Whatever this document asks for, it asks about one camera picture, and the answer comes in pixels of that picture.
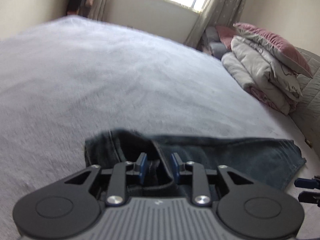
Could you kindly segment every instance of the pink velvet pillow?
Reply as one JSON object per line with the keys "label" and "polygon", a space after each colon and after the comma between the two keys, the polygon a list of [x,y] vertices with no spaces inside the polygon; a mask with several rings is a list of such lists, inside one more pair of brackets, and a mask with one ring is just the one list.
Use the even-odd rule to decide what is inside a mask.
{"label": "pink velvet pillow", "polygon": [[240,36],[252,40],[293,71],[313,78],[311,69],[305,58],[297,49],[280,35],[258,28],[248,23],[236,23],[233,25]]}
{"label": "pink velvet pillow", "polygon": [[231,41],[236,32],[225,26],[216,26],[216,30],[219,34],[220,41],[231,51]]}

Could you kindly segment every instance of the wall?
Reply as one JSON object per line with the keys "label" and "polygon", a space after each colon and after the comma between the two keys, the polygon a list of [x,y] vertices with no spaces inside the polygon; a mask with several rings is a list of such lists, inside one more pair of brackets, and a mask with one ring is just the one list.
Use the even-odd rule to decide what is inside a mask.
{"label": "wall", "polygon": [[0,40],[66,14],[69,0],[0,0]]}
{"label": "wall", "polygon": [[164,0],[111,0],[104,21],[183,43],[198,13]]}
{"label": "wall", "polygon": [[320,0],[247,0],[240,20],[320,55]]}

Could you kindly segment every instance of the headboard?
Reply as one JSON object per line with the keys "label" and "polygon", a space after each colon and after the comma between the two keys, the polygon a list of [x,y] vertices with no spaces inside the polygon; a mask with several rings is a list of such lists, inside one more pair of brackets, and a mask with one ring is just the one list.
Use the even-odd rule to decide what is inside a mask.
{"label": "headboard", "polygon": [[303,100],[290,116],[320,156],[320,56],[304,49],[297,50],[307,60],[314,77],[298,75]]}

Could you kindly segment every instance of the ribbed gray panel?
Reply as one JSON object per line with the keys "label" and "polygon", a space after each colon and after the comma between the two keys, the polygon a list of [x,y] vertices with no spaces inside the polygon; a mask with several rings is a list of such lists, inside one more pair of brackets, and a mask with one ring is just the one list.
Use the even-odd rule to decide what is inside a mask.
{"label": "ribbed gray panel", "polygon": [[132,198],[108,208],[86,232],[70,240],[240,240],[226,231],[209,208],[185,198]]}

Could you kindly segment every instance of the folded blanket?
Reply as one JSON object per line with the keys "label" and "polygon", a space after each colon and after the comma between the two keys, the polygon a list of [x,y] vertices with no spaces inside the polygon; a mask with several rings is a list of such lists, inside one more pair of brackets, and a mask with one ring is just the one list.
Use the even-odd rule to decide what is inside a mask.
{"label": "folded blanket", "polygon": [[295,110],[302,93],[292,70],[243,37],[235,36],[231,49],[222,64],[246,92],[283,114]]}

